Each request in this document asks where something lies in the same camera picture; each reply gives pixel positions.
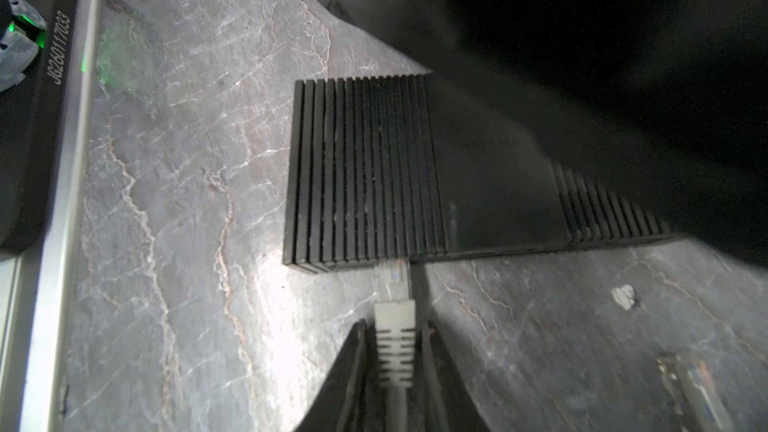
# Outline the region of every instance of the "metal edge trim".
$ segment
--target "metal edge trim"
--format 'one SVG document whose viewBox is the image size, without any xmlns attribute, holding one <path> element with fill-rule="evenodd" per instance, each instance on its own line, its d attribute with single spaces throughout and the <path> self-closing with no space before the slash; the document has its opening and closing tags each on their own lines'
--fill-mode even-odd
<svg viewBox="0 0 768 432">
<path fill-rule="evenodd" d="M 64 97 L 61 159 L 43 243 L 22 399 L 19 429 L 25 432 L 54 430 L 58 425 L 59 370 L 72 265 L 77 257 L 100 19 L 101 0 L 78 0 Z"/>
</svg>

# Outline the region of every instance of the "white ethernet cable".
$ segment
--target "white ethernet cable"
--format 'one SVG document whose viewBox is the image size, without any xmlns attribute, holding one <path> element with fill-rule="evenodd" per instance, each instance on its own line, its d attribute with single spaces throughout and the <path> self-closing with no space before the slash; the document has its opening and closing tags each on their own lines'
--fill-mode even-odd
<svg viewBox="0 0 768 432">
<path fill-rule="evenodd" d="M 411 298 L 411 272 L 407 260 L 376 266 L 379 301 L 374 305 L 379 384 L 387 388 L 387 432 L 408 427 L 408 389 L 413 385 L 416 349 L 416 302 Z"/>
</svg>

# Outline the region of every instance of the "white speck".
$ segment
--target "white speck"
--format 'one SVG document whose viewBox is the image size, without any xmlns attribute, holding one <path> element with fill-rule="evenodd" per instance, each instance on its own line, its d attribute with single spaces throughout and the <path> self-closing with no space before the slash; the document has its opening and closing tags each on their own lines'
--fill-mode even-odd
<svg viewBox="0 0 768 432">
<path fill-rule="evenodd" d="M 634 306 L 635 292 L 634 287 L 631 285 L 625 284 L 621 287 L 616 287 L 610 291 L 610 294 L 613 296 L 616 303 L 624 308 L 625 311 L 628 311 Z"/>
</svg>

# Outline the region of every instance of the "marble surface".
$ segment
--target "marble surface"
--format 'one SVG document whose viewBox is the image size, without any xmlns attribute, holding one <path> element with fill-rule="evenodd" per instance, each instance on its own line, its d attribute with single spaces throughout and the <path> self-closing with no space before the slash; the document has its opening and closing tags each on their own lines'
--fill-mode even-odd
<svg viewBox="0 0 768 432">
<path fill-rule="evenodd" d="M 314 0 L 104 0 L 98 68 L 63 430 L 292 430 L 376 298 L 280 264 L 293 81 L 422 68 Z M 676 430 L 654 360 L 687 350 L 764 430 L 765 271 L 696 241 L 413 281 L 494 430 Z"/>
</svg>

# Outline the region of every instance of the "black device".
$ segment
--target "black device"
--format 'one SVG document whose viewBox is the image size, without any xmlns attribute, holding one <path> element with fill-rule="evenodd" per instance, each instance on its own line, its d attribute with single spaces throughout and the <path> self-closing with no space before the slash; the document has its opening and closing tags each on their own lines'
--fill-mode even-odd
<svg viewBox="0 0 768 432">
<path fill-rule="evenodd" d="M 42 50 L 24 80 L 0 92 L 0 257 L 19 254 L 44 231 L 77 2 L 26 1 L 48 30 L 34 37 Z M 34 29 L 23 18 L 18 26 L 28 35 Z"/>
<path fill-rule="evenodd" d="M 299 81 L 293 105 L 283 263 L 304 271 L 676 236 L 435 74 Z"/>
</svg>

